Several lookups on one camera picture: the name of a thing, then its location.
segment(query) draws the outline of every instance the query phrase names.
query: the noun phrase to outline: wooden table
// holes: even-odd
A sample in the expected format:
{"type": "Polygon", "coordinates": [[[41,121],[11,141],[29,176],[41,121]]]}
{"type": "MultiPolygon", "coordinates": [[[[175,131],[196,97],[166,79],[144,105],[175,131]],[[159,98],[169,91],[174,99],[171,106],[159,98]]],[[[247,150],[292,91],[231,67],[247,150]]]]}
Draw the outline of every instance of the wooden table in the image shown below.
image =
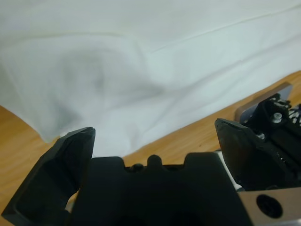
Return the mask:
{"type": "MultiPolygon", "coordinates": [[[[301,103],[301,72],[297,72],[265,90],[142,147],[139,151],[124,157],[125,164],[130,166],[139,162],[146,165],[147,158],[152,154],[159,155],[163,164],[182,164],[187,153],[211,152],[219,149],[214,121],[217,118],[233,120],[234,112],[239,106],[284,81],[293,84],[289,97],[292,104],[301,103]]],[[[0,131],[0,212],[2,212],[35,162],[54,142],[45,144],[31,127],[3,107],[0,107],[0,131]]],[[[0,218],[0,225],[11,224],[0,218]]]]}

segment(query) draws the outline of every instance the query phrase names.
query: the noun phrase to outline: screw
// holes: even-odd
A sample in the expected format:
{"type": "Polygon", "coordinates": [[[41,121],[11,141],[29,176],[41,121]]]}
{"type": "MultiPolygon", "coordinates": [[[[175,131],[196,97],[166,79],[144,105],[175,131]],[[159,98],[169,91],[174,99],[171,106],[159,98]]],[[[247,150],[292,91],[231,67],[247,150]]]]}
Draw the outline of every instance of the screw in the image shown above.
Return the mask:
{"type": "Polygon", "coordinates": [[[257,136],[259,139],[261,139],[261,140],[264,140],[264,139],[265,139],[264,133],[256,134],[256,136],[257,136]]]}
{"type": "Polygon", "coordinates": [[[273,123],[280,123],[282,121],[282,114],[277,112],[273,114],[272,122],[273,123]]]}

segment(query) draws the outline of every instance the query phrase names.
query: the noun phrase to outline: screw hole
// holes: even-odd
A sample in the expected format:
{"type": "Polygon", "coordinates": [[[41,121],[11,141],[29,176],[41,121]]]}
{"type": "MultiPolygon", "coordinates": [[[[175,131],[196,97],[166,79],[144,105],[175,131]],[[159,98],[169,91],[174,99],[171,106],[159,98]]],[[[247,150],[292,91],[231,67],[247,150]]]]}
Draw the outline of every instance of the screw hole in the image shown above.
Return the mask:
{"type": "Polygon", "coordinates": [[[270,218],[280,218],[283,214],[282,206],[280,203],[265,194],[261,194],[256,199],[259,209],[270,218]]]}

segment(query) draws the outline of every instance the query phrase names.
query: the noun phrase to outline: black plastic part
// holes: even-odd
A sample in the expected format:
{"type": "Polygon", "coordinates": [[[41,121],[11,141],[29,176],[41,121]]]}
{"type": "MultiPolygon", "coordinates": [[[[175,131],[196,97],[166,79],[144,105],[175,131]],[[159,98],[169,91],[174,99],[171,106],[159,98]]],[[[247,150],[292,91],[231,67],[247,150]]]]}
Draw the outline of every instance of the black plastic part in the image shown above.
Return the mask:
{"type": "Polygon", "coordinates": [[[190,153],[172,166],[153,155],[138,169],[93,158],[67,225],[252,225],[216,153],[190,153]]]}
{"type": "Polygon", "coordinates": [[[236,183],[246,191],[300,186],[294,172],[282,160],[286,153],[238,122],[215,121],[225,163],[236,183]]]}
{"type": "Polygon", "coordinates": [[[16,226],[62,226],[68,199],[78,191],[92,157],[95,129],[83,128],[57,140],[38,162],[4,209],[16,226]]]}

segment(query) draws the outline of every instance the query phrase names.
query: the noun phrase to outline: wooden surface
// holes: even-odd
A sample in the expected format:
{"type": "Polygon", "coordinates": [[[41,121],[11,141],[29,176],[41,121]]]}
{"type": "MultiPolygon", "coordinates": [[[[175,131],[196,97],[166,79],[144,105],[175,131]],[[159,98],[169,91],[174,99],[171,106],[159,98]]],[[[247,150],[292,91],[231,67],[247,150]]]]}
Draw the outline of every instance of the wooden surface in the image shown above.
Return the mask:
{"type": "MultiPolygon", "coordinates": [[[[234,119],[235,110],[282,82],[293,84],[292,104],[301,103],[301,72],[291,74],[269,88],[245,98],[217,113],[171,133],[124,158],[127,166],[146,164],[152,154],[161,157],[163,164],[181,164],[187,153],[214,151],[219,148],[214,121],[234,119]]],[[[45,144],[39,135],[21,119],[0,107],[0,212],[20,186],[38,158],[52,145],[45,144]]],[[[0,218],[0,226],[11,225],[0,218]]]]}

